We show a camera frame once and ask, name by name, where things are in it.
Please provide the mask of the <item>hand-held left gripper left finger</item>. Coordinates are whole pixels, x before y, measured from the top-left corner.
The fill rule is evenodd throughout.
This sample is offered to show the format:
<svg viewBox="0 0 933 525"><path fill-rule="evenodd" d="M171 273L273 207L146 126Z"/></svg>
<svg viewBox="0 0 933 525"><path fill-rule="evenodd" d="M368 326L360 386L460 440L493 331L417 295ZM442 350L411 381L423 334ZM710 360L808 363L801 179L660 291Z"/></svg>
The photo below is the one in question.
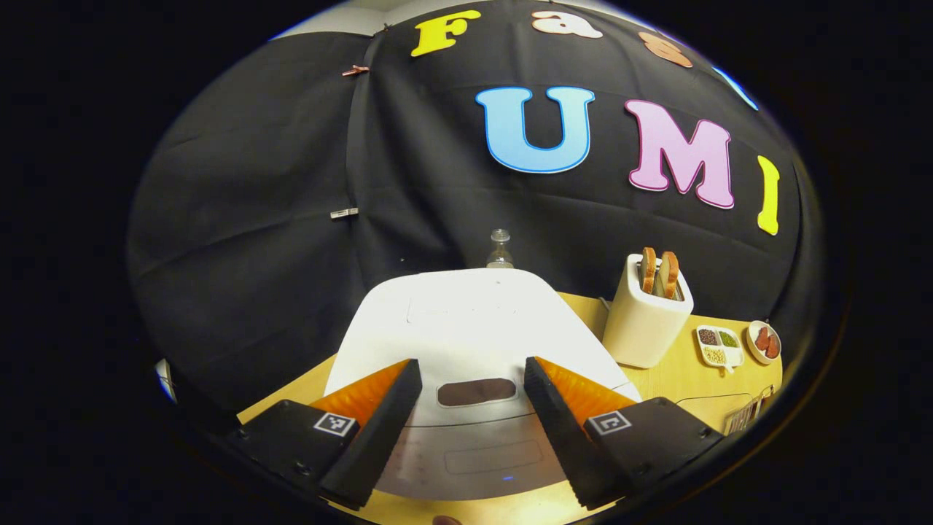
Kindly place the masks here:
<svg viewBox="0 0 933 525"><path fill-rule="evenodd" d="M238 459L302 498L359 510L382 478L423 388L403 359L311 403L280 400L227 433Z"/></svg>

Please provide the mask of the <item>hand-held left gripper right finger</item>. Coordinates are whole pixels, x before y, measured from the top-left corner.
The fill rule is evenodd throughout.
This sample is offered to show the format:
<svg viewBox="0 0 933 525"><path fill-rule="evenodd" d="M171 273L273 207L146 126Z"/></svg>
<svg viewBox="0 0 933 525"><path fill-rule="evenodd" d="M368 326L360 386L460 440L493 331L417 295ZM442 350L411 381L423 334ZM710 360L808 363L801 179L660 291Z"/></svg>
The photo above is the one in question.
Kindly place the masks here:
<svg viewBox="0 0 933 525"><path fill-rule="evenodd" d="M584 508L649 491L723 440L665 397L633 401L539 356L524 368L524 392Z"/></svg>

